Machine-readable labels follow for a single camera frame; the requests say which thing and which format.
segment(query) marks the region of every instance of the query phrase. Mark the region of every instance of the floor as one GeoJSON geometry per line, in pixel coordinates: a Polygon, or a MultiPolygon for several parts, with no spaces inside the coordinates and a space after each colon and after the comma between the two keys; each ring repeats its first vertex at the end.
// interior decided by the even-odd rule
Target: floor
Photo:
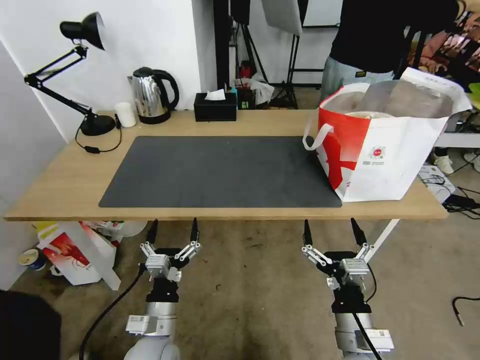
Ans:
{"type": "MultiPolygon", "coordinates": [[[[318,94],[299,89],[301,107],[318,94]]],[[[463,164],[452,152],[454,168],[463,164]]],[[[454,184],[480,190],[470,166],[451,176],[454,184]]],[[[368,235],[374,223],[360,221],[368,235]]],[[[355,250],[348,221],[312,221],[321,251],[355,250]]],[[[189,222],[162,222],[157,247],[187,244],[189,222]]],[[[176,344],[182,358],[340,359],[330,311],[333,296],[325,276],[301,255],[301,221],[200,221],[203,248],[184,269],[176,344]]],[[[446,220],[401,221],[370,262],[378,281],[371,300],[373,323],[389,329],[395,352],[384,359],[478,359],[480,304],[464,301],[465,327],[452,312],[454,296],[480,294],[480,221],[462,214],[446,220]]],[[[114,270],[123,291],[143,260],[145,231],[125,239],[114,270]]],[[[122,359],[136,338],[125,332],[129,314],[141,315],[151,284],[144,275],[105,317],[88,344],[98,359],[122,359]]],[[[42,296],[62,315],[62,358],[78,351],[87,329],[118,296],[105,283],[70,286],[47,271],[26,271],[14,290],[42,296]]]]}

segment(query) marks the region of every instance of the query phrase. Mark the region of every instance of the electric kettle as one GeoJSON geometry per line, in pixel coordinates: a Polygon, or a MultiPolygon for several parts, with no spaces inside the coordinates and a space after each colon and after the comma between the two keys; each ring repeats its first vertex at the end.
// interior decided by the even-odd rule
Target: electric kettle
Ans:
{"type": "Polygon", "coordinates": [[[179,87],[168,72],[141,67],[128,76],[133,92],[138,118],[144,124],[160,124],[168,120],[171,111],[179,103],[179,87]],[[169,102],[163,80],[167,80],[173,89],[174,99],[169,102]]]}

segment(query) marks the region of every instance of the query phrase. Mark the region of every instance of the table leg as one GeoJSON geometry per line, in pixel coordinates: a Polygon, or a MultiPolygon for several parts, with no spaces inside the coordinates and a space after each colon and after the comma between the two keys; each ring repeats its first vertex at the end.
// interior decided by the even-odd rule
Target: table leg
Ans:
{"type": "Polygon", "coordinates": [[[93,265],[103,280],[105,280],[110,289],[118,290],[120,287],[120,278],[107,264],[102,254],[92,243],[78,221],[62,221],[58,224],[78,247],[82,254],[85,255],[87,260],[93,265]]]}
{"type": "Polygon", "coordinates": [[[366,263],[375,255],[379,247],[384,243],[387,237],[390,235],[394,227],[399,223],[400,219],[391,219],[391,220],[379,220],[376,222],[372,232],[366,238],[369,243],[372,243],[372,240],[375,240],[374,248],[372,251],[369,251],[364,260],[366,263]]]}

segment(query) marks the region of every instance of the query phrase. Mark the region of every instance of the black desk lamp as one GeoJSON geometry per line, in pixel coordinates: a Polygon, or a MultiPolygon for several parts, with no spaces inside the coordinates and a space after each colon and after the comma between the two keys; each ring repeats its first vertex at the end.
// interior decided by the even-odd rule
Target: black desk lamp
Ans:
{"type": "Polygon", "coordinates": [[[91,107],[67,99],[59,93],[56,93],[55,91],[45,87],[44,82],[87,58],[88,47],[82,44],[82,40],[88,41],[96,48],[105,50],[100,37],[100,31],[103,27],[104,23],[98,12],[91,13],[85,19],[83,19],[82,22],[63,21],[60,24],[60,32],[63,36],[70,39],[76,46],[70,52],[42,67],[40,70],[28,74],[24,78],[27,85],[30,85],[32,88],[35,88],[42,93],[57,99],[58,101],[85,115],[85,118],[80,125],[80,130],[84,135],[87,136],[96,136],[108,133],[110,130],[115,129],[115,120],[110,116],[97,115],[92,111],[91,107]],[[77,54],[79,58],[61,68],[48,70],[53,65],[73,54],[77,54]]]}

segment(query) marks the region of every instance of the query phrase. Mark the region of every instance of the kettle handle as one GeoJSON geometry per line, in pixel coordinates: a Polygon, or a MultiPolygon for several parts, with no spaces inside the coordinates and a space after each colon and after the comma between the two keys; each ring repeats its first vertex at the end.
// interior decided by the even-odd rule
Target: kettle handle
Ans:
{"type": "Polygon", "coordinates": [[[177,85],[174,77],[164,70],[153,70],[153,78],[160,88],[161,103],[168,109],[168,111],[174,110],[180,100],[179,86],[177,85]],[[169,102],[167,91],[162,83],[162,80],[167,80],[173,89],[174,97],[172,102],[169,102]]]}

